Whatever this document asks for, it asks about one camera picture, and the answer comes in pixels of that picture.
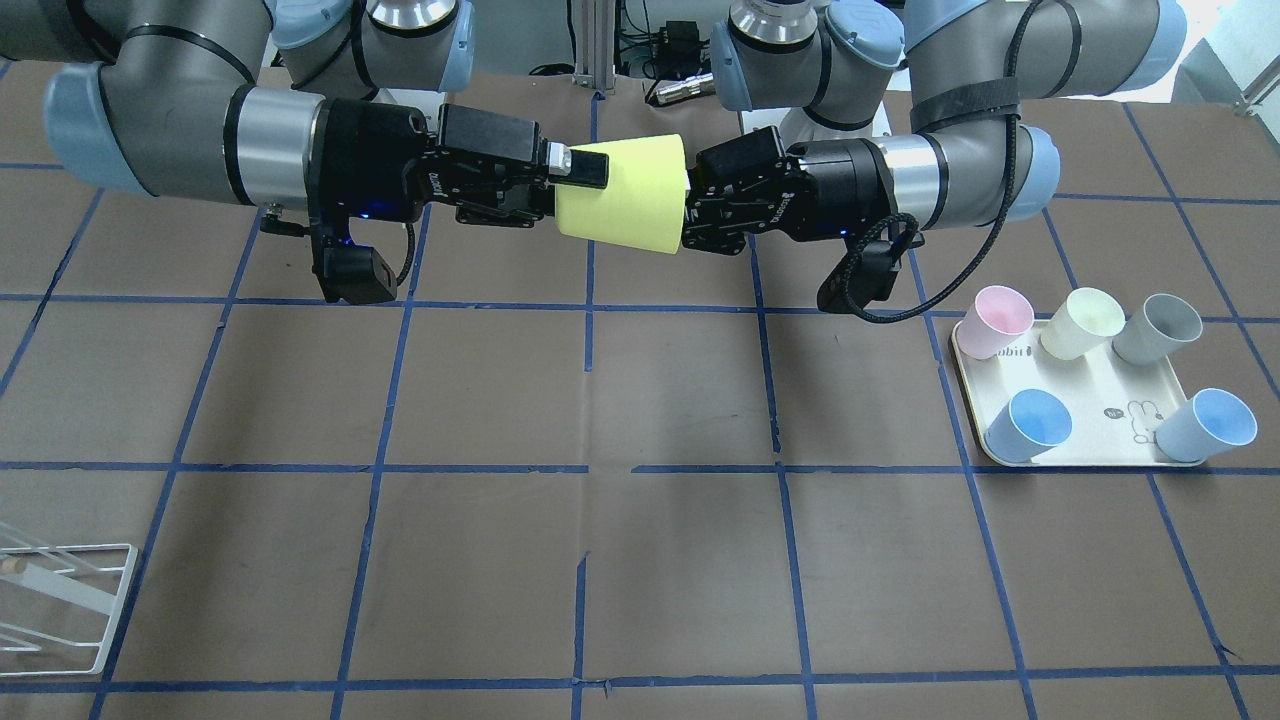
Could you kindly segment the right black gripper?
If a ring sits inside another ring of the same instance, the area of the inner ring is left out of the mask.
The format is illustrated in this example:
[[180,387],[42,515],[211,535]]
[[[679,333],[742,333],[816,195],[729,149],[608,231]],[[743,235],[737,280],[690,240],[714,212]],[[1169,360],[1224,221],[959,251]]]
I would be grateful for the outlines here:
[[548,140],[535,120],[452,102],[438,120],[435,136],[417,108],[324,99],[305,174],[308,224],[342,225],[349,217],[408,223],[428,202],[461,200],[461,224],[532,228],[556,214],[554,196],[508,193],[609,183],[604,152]]

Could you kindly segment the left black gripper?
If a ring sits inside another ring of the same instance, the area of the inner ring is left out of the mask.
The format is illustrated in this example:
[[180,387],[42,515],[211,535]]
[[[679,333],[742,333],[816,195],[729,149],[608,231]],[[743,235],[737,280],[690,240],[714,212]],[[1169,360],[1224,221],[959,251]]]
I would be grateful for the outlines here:
[[858,238],[890,214],[883,155],[872,141],[812,141],[785,151],[774,126],[699,151],[687,169],[687,200],[742,190],[787,169],[781,205],[689,205],[681,245],[735,256],[750,233],[780,229],[797,242]]

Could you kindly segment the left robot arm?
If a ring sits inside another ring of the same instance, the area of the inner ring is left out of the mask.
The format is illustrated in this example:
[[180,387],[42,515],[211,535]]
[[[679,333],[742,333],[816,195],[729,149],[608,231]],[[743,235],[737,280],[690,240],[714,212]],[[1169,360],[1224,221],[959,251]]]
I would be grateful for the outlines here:
[[1033,217],[1061,164],[1021,102],[1147,87],[1185,36],[1176,1],[732,3],[709,38],[721,104],[787,108],[815,136],[763,129],[700,151],[682,245],[852,242],[895,213],[924,231]]

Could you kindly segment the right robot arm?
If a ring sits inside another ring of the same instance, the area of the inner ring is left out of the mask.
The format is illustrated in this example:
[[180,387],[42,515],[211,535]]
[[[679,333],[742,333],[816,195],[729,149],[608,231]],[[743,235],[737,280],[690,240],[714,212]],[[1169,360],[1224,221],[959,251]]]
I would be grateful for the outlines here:
[[538,123],[454,105],[438,123],[378,102],[454,92],[474,65],[468,1],[5,1],[3,56],[59,61],[47,141],[109,190],[415,223],[429,202],[529,227],[559,184],[602,190],[605,155]]

